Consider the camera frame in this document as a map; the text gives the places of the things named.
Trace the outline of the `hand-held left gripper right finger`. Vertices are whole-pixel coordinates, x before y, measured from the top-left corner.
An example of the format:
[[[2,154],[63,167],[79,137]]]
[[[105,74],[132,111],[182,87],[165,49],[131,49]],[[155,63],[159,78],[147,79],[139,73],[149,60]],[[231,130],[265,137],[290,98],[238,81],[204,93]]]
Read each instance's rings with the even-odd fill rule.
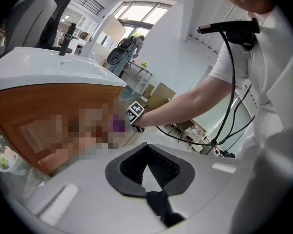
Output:
[[[152,148],[147,153],[147,165],[160,187],[165,187],[180,174],[180,165],[173,160],[171,154]]]

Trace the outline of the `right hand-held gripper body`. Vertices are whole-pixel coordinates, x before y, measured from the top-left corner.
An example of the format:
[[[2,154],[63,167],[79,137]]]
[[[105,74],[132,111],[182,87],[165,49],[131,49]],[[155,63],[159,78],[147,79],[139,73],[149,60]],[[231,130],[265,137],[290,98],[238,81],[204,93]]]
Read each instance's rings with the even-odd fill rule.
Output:
[[[144,128],[135,125],[135,122],[144,114],[144,107],[141,106],[137,101],[134,101],[125,112],[125,119],[129,122],[133,131],[137,133],[143,133]]]

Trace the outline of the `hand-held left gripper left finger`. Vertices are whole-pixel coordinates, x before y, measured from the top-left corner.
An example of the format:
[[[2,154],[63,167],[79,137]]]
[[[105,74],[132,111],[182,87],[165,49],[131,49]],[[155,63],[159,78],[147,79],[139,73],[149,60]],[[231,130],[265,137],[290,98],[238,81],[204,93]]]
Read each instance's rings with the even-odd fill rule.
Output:
[[[142,185],[143,173],[147,166],[147,158],[143,152],[136,152],[121,162],[121,173],[135,182]]]

